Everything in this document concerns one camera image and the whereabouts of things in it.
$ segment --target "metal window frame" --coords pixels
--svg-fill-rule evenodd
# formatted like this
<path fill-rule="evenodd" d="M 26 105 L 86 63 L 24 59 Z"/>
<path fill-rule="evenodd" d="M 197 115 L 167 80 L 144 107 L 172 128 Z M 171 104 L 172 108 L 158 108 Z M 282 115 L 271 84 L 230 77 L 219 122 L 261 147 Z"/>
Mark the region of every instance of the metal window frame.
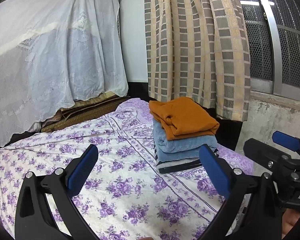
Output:
<path fill-rule="evenodd" d="M 300 88 L 282 83 L 282 52 L 277 24 L 268 0 L 260 0 L 268 23 L 274 69 L 273 81 L 251 78 L 251 90 L 300 101 Z"/>

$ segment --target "white wall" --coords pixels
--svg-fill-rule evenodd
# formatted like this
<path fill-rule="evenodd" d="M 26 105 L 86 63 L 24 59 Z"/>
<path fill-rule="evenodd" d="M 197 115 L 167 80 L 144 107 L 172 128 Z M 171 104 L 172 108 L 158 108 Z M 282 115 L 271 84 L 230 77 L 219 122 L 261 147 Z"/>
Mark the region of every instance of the white wall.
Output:
<path fill-rule="evenodd" d="M 120 0 L 120 32 L 128 82 L 148 82 L 144 0 Z"/>

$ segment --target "finger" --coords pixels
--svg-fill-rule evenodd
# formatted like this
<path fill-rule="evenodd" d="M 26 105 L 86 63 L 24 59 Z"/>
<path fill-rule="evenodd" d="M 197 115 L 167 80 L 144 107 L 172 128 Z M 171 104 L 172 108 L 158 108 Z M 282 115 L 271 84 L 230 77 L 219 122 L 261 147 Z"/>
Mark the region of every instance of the finger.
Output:
<path fill-rule="evenodd" d="M 282 224 L 282 233 L 283 234 L 287 234 L 289 233 L 289 231 L 293 228 L 293 225 L 292 224 L 289 224 L 289 223 L 283 223 Z"/>
<path fill-rule="evenodd" d="M 284 214 L 285 221 L 294 226 L 300 218 L 300 213 L 293 209 L 287 209 L 286 213 Z"/>

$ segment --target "fluorescent light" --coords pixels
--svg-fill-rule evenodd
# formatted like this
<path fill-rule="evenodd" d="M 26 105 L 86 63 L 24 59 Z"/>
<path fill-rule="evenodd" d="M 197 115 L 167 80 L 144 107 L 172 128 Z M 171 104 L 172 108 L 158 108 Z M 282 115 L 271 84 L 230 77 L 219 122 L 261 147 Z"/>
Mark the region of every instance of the fluorescent light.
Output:
<path fill-rule="evenodd" d="M 253 2 L 253 1 L 240 1 L 241 4 L 248 4 L 248 5 L 257 5 L 259 6 L 258 2 Z"/>
<path fill-rule="evenodd" d="M 253 2 L 253 1 L 240 1 L 241 4 L 248 4 L 248 5 L 257 5 L 259 6 L 259 2 Z"/>

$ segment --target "checkered curtain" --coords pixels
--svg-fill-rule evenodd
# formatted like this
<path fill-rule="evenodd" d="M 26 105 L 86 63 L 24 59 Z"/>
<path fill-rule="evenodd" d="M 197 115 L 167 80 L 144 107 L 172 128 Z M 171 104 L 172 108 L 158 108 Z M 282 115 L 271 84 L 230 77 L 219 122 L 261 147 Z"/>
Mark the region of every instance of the checkered curtain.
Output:
<path fill-rule="evenodd" d="M 246 121 L 250 53 L 240 0 L 145 0 L 149 96 L 186 96 Z"/>

